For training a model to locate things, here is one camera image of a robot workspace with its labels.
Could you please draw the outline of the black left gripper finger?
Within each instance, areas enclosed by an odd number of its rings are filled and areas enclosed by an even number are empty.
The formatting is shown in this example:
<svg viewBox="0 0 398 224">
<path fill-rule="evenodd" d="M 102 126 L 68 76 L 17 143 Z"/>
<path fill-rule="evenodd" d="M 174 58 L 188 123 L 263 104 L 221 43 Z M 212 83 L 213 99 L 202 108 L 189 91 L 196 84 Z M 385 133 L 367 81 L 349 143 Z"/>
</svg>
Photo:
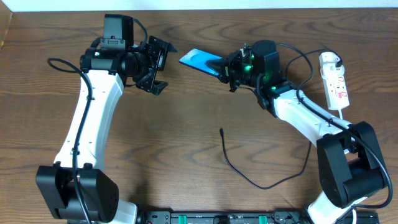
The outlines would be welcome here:
<svg viewBox="0 0 398 224">
<path fill-rule="evenodd" d="M 167 82 L 155 80 L 153 83 L 149 84 L 148 92 L 153 95 L 160 95 L 161 92 L 168 86 Z"/>
<path fill-rule="evenodd" d="M 168 54 L 169 52 L 177 53 L 178 50 L 170 42 L 163 41 L 162 53 L 165 55 Z"/>
</svg>

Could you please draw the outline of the blue Galaxy smartphone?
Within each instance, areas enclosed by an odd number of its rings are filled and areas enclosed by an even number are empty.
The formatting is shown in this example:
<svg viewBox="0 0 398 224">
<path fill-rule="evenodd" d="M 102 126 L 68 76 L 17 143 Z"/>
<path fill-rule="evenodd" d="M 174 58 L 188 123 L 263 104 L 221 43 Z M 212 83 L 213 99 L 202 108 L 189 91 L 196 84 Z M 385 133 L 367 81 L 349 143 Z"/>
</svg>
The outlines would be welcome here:
<svg viewBox="0 0 398 224">
<path fill-rule="evenodd" d="M 219 77 L 219 72 L 210 68 L 206 64 L 206 62 L 209 60 L 218 59 L 221 59 L 221 57 L 199 49 L 191 49 L 191 51 L 189 51 L 182 58 L 180 58 L 179 62 L 183 65 L 194 68 L 195 70 L 199 70 L 213 77 Z"/>
</svg>

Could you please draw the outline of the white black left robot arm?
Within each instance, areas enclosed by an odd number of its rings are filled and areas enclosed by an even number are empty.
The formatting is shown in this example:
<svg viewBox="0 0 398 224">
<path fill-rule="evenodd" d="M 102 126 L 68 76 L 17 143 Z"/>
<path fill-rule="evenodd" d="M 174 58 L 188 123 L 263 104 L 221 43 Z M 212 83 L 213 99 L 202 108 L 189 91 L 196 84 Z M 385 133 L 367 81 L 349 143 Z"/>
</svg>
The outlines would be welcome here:
<svg viewBox="0 0 398 224">
<path fill-rule="evenodd" d="M 116 105 L 128 78 L 145 92 L 158 95 L 167 82 L 156 78 L 165 67 L 171 43 L 146 35 L 134 43 L 139 20 L 106 14 L 104 33 L 80 57 L 79 66 L 64 62 L 63 71 L 80 76 L 78 103 L 65 142 L 50 166 L 35 177 L 56 219 L 70 223 L 135 223 L 136 204 L 120 199 L 105 173 L 105 147 Z"/>
</svg>

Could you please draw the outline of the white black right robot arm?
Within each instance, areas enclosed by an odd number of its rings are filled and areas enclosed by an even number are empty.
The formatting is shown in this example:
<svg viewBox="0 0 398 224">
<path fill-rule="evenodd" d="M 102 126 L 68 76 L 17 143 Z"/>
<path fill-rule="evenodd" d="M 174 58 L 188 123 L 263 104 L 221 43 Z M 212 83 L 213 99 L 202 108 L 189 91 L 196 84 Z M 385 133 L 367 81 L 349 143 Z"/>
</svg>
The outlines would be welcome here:
<svg viewBox="0 0 398 224">
<path fill-rule="evenodd" d="M 316 147 L 322 192 L 307 213 L 313 223 L 338 223 L 378 191 L 393 190 L 376 133 L 367 122 L 353 124 L 333 115 L 348 106 L 345 68 L 334 50 L 319 50 L 328 104 L 323 109 L 287 79 L 277 46 L 261 40 L 226 58 L 207 57 L 205 66 L 231 91 L 250 86 L 262 109 L 291 124 Z"/>
</svg>

